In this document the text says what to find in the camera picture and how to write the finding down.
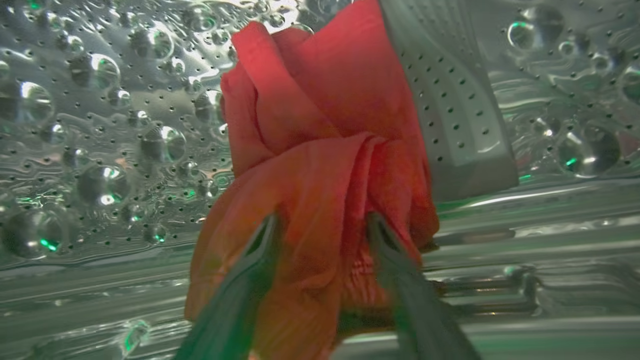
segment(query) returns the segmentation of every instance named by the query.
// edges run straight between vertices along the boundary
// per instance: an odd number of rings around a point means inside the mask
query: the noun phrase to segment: crumpled fabric
[[[253,22],[232,42],[239,61],[221,89],[236,180],[198,237],[185,315],[198,317],[277,210],[282,251],[253,349],[263,360],[326,359],[341,313],[390,306],[365,214],[384,214],[416,265],[438,230],[412,93],[376,0],[349,5],[315,35],[270,35]]]

